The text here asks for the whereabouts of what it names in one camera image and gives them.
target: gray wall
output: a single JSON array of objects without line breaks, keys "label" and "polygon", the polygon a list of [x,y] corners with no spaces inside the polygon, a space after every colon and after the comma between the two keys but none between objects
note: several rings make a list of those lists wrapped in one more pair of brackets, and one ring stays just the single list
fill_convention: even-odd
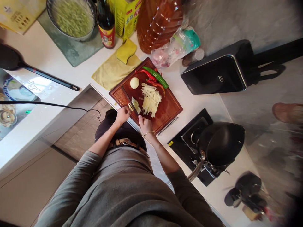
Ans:
[{"label": "gray wall", "polygon": [[[202,48],[210,55],[238,40],[251,41],[255,53],[303,37],[302,6],[294,0],[196,1],[189,18]],[[286,192],[298,193],[303,157],[303,132],[278,121],[275,103],[303,104],[303,57],[285,63],[279,77],[246,91],[221,94],[235,123],[246,129],[245,146],[279,210],[291,202]],[[295,143],[292,138],[301,139]]]}]

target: knife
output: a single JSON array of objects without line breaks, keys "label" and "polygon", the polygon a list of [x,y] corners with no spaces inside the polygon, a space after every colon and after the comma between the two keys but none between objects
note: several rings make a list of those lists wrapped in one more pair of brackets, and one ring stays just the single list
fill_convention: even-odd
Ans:
[{"label": "knife", "polygon": [[123,87],[123,86],[121,86],[121,88],[122,88],[122,91],[124,92],[124,94],[126,95],[126,97],[127,97],[128,101],[129,101],[129,103],[128,103],[128,104],[129,104],[129,105],[132,107],[132,109],[133,109],[133,111],[135,112],[136,116],[137,116],[137,117],[139,117],[139,114],[138,114],[138,112],[137,112],[136,108],[134,107],[134,105],[133,105],[132,101],[130,100],[129,96],[127,95],[127,93],[126,93],[126,91],[125,91],[124,87]]}]

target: black spatula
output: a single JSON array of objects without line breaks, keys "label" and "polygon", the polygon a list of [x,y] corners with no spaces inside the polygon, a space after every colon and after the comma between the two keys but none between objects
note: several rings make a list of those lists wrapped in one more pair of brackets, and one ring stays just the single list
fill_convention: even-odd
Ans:
[{"label": "black spatula", "polygon": [[61,84],[65,87],[68,87],[72,90],[75,90],[75,91],[79,91],[80,88],[75,86],[75,85],[72,85],[72,84],[69,84],[68,82],[65,82],[63,80],[60,80],[54,76],[51,76],[47,73],[44,73],[40,70],[37,70],[29,65],[27,65],[26,63],[24,63],[24,61],[22,60],[22,57],[15,51],[13,50],[12,48],[8,47],[8,46],[5,46],[3,44],[0,44],[0,68],[2,69],[6,69],[6,70],[17,70],[17,69],[20,69],[20,68],[24,68],[24,69],[27,69],[33,73],[36,73],[40,76],[43,76],[51,81],[54,81],[58,84]]}]

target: soy sauce bottle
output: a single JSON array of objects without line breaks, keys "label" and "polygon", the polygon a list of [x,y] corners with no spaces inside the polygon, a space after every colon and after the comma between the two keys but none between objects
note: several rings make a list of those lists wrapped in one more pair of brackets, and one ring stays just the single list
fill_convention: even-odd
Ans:
[{"label": "soy sauce bottle", "polygon": [[97,23],[103,45],[107,49],[112,49],[116,44],[115,17],[106,0],[97,0]]}]

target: bottle label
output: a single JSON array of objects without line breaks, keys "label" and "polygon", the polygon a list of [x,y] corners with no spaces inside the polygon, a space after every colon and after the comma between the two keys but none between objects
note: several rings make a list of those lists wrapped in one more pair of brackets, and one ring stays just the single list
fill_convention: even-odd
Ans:
[{"label": "bottle label", "polygon": [[102,38],[102,43],[107,48],[112,48],[115,45],[115,27],[111,30],[104,30],[99,25],[99,31]]}]

